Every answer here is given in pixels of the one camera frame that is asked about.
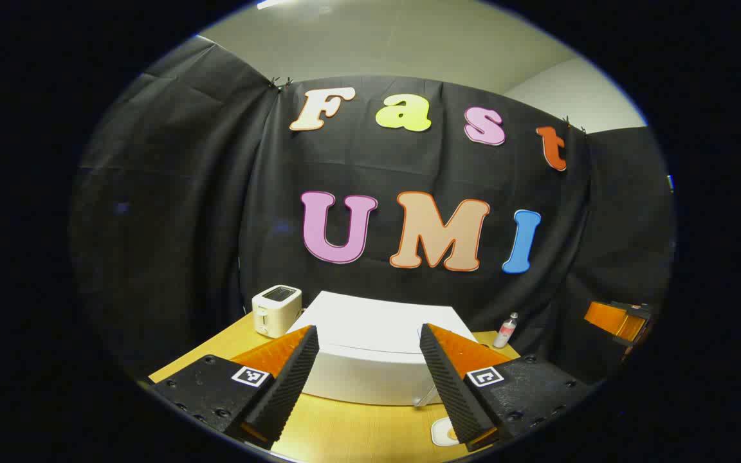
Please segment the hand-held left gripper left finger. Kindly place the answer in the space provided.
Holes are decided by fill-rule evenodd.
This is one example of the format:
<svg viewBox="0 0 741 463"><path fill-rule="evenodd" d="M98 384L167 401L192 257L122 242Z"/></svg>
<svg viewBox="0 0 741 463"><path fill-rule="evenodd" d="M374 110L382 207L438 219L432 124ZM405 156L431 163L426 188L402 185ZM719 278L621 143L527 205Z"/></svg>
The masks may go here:
<svg viewBox="0 0 741 463"><path fill-rule="evenodd" d="M318 351L317 328L306 325L234 358L206 354L153 390L197 422L268 450L280 439Z"/></svg>

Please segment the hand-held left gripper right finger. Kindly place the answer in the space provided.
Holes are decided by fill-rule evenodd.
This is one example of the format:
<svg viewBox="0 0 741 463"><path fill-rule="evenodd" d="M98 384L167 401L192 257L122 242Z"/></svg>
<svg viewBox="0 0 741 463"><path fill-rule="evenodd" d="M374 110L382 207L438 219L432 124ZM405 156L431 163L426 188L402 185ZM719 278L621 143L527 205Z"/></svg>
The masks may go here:
<svg viewBox="0 0 741 463"><path fill-rule="evenodd" d="M509 359L432 323L419 346L459 442L476 451L561 418L593 387L530 354Z"/></svg>

